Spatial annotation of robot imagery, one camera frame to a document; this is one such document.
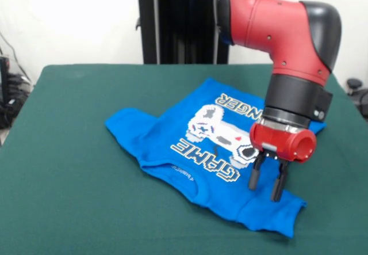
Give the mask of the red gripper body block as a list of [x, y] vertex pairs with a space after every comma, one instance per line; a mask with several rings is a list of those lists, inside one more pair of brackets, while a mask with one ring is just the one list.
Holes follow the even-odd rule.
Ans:
[[250, 129], [250, 141], [259, 151], [272, 152], [280, 159], [303, 163], [315, 152], [315, 134], [304, 128], [286, 125], [276, 129], [255, 123]]

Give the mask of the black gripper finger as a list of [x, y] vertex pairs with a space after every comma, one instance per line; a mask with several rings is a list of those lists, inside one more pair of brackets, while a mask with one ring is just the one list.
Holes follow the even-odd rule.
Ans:
[[283, 190], [288, 177], [288, 166], [289, 161], [285, 159], [279, 160], [279, 175], [275, 180], [274, 187], [271, 193], [271, 200], [274, 202], [279, 202], [282, 197]]
[[265, 159], [266, 159], [266, 153], [264, 151], [261, 151], [257, 155], [253, 163], [251, 176], [248, 182], [248, 188], [252, 191], [255, 190], [257, 187], [259, 176], [260, 176], [260, 168], [261, 168], [262, 163], [264, 163]]

